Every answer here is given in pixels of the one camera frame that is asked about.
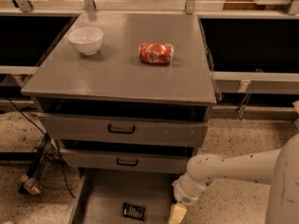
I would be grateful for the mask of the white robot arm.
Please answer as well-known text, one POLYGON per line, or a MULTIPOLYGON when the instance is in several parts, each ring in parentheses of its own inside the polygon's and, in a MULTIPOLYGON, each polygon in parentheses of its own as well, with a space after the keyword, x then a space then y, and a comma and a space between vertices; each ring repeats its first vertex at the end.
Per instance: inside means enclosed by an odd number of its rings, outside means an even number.
POLYGON ((173 182, 174 197, 167 224, 180 224, 188 205, 194 204, 215 180, 233 179, 270 187, 264 224, 299 222, 299 134, 281 149, 222 158, 204 154, 192 157, 187 171, 173 182))

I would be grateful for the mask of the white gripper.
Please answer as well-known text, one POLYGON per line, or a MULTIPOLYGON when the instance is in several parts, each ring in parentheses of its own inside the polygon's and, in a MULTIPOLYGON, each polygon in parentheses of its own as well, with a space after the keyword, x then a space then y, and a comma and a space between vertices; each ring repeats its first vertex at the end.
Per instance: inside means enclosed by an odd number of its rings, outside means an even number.
POLYGON ((187 213, 185 205, 194 204, 206 190, 206 184, 195 182, 189 175, 181 175, 172 183, 172 186, 174 197, 178 203, 171 205, 167 224, 180 224, 187 213))

